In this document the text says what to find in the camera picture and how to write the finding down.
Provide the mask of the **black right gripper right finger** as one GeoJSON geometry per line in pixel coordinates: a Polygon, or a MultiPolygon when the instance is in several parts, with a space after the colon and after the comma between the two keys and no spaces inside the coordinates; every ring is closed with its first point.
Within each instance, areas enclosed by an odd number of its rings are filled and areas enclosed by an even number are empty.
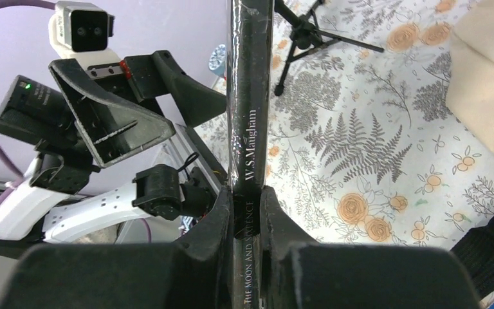
{"type": "Polygon", "coordinates": [[[463,266],[439,248],[320,243],[261,196],[266,308],[478,308],[463,266]]]}

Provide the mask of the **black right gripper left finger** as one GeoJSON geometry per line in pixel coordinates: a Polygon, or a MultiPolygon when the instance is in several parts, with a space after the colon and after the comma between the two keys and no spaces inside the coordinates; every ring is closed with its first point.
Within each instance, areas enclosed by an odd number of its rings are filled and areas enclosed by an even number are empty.
{"type": "Polygon", "coordinates": [[[209,214],[170,243],[35,247],[0,308],[231,308],[231,203],[223,187],[209,214]]]}

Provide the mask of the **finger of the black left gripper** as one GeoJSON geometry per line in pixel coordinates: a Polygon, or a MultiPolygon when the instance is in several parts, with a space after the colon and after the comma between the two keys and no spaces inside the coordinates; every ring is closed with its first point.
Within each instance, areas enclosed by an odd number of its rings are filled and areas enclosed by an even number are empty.
{"type": "Polygon", "coordinates": [[[117,62],[83,68],[76,59],[61,59],[52,61],[49,71],[95,165],[102,169],[176,133],[170,120],[138,103],[117,62]]]}
{"type": "Polygon", "coordinates": [[[169,94],[187,127],[226,111],[226,96],[188,76],[167,50],[125,57],[123,72],[139,105],[162,115],[156,98],[169,94]]]}

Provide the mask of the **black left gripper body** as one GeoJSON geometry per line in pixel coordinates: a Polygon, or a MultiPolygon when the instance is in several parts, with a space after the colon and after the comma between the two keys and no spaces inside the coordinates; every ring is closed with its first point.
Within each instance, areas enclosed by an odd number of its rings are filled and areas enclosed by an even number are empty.
{"type": "Polygon", "coordinates": [[[0,106],[0,133],[65,162],[95,162],[59,86],[16,76],[0,106]]]}

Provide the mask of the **black moon paperback book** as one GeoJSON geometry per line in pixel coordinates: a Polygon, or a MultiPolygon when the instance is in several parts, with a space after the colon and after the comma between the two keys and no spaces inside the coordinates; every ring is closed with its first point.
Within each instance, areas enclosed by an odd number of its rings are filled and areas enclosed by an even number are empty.
{"type": "Polygon", "coordinates": [[[273,1],[229,1],[226,98],[233,197],[232,308],[260,308],[273,1]]]}

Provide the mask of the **beige canvas backpack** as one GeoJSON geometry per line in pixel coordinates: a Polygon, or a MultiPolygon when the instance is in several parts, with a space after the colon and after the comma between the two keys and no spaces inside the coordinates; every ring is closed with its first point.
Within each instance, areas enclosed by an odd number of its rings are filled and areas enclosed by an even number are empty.
{"type": "MultiPolygon", "coordinates": [[[[494,1],[481,1],[455,26],[446,106],[494,154],[494,1]]],[[[480,297],[494,291],[494,216],[453,247],[480,297]]]]}

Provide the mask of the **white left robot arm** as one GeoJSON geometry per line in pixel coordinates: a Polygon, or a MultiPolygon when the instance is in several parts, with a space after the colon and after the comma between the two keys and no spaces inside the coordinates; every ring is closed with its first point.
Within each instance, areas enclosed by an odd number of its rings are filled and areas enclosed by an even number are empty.
{"type": "Polygon", "coordinates": [[[167,51],[83,68],[50,63],[58,89],[18,76],[0,113],[0,132],[37,157],[0,195],[0,247],[73,243],[125,221],[202,218],[218,184],[196,145],[196,126],[224,113],[226,99],[189,77],[167,51]],[[90,177],[158,144],[171,163],[129,173],[102,194],[79,198],[90,177]]]}

